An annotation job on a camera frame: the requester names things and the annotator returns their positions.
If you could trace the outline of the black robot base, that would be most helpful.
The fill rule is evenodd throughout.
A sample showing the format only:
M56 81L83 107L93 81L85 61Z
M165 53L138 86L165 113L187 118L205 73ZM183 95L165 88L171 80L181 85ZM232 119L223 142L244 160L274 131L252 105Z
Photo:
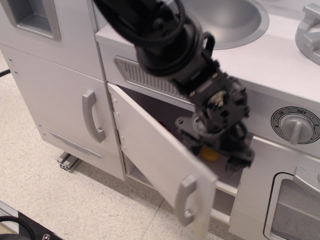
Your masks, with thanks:
M1 233L1 240L62 240L57 234L45 230L44 227L33 229L26 221L15 216L1 216L0 222L13 222L18 224L18 233Z

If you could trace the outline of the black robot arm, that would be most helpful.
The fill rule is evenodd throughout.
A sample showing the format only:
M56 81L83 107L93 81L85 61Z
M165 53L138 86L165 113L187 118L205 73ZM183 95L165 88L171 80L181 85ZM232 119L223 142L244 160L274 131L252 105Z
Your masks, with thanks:
M215 38L187 15L181 1L173 11L161 0L97 0L98 10L131 42L140 67L171 82L195 107L175 124L195 155L203 147L228 157L227 170L250 167L255 154L246 144L242 120L249 116L245 87L212 59Z

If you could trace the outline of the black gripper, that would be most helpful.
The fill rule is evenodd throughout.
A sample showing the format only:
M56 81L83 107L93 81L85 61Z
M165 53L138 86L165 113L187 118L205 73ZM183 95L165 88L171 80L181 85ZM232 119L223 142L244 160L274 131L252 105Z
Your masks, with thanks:
M234 77L215 74L187 97L195 110L175 121L187 148L197 155L207 147L228 157L226 170L250 167L255 153L245 143L248 131L242 122L250 114L246 88Z

